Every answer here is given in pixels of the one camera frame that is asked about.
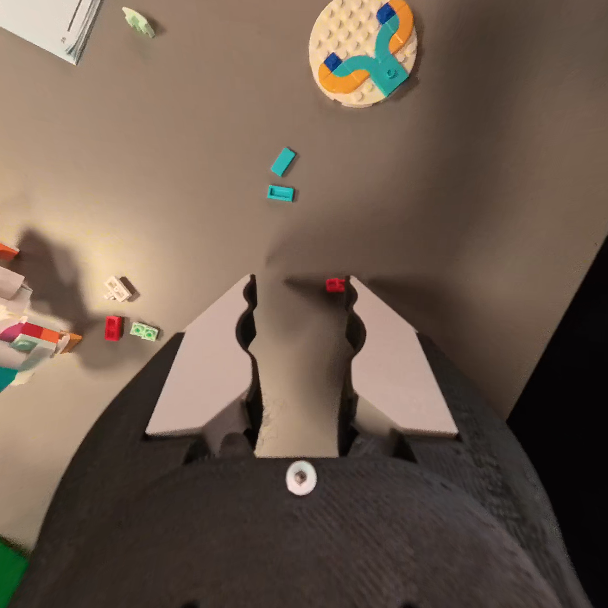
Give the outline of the open instruction booklet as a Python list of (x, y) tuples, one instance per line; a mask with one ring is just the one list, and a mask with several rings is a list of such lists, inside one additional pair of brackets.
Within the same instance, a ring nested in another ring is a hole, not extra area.
[(1, 0), (0, 27), (77, 66), (100, 0)]

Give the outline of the round white brick plate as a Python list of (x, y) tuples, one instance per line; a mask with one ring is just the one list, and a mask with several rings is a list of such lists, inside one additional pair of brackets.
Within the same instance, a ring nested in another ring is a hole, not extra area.
[(413, 13), (402, 0), (334, 0), (309, 36), (318, 91), (345, 108), (366, 109), (408, 80), (418, 53)]

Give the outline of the green plastic bin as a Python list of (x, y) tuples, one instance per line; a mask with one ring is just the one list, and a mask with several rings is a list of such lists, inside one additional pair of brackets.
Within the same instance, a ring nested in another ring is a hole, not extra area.
[(27, 556), (6, 539), (0, 539), (0, 607), (6, 608), (27, 568)]

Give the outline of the white small brick piece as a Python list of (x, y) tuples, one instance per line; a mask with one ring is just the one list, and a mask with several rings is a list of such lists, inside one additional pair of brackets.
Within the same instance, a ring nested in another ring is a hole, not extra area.
[(113, 301), (113, 302), (127, 302), (132, 299), (132, 293), (125, 288), (125, 285), (118, 277), (108, 277), (104, 282), (104, 301)]

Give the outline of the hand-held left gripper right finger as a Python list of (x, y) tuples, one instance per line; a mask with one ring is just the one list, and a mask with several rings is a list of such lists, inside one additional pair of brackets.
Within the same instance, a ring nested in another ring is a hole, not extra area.
[(343, 282), (345, 364), (337, 414), (337, 453), (357, 436), (444, 439), (458, 430), (415, 329), (360, 280)]

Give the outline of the pale green small brick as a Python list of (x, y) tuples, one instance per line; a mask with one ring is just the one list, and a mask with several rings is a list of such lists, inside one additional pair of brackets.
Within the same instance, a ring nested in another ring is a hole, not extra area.
[(127, 22), (127, 25), (136, 32), (138, 35), (142, 35), (149, 39), (153, 39), (155, 38), (155, 30), (153, 27), (150, 25), (150, 22), (138, 11), (132, 10), (132, 8), (127, 8), (127, 7), (122, 7), (121, 8), (122, 11), (122, 16), (124, 16), (124, 21)]

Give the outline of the white brick animal model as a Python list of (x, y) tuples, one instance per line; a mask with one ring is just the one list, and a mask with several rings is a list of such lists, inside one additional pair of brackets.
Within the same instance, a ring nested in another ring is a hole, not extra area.
[(71, 254), (26, 231), (1, 253), (1, 391), (30, 377), (83, 338), (88, 315)]

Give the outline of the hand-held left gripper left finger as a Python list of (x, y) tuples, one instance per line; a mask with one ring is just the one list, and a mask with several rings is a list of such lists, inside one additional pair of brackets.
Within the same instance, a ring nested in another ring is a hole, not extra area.
[(256, 279), (242, 277), (181, 333), (146, 427), (147, 438), (200, 438), (214, 456), (226, 436), (254, 450), (262, 422), (256, 336)]

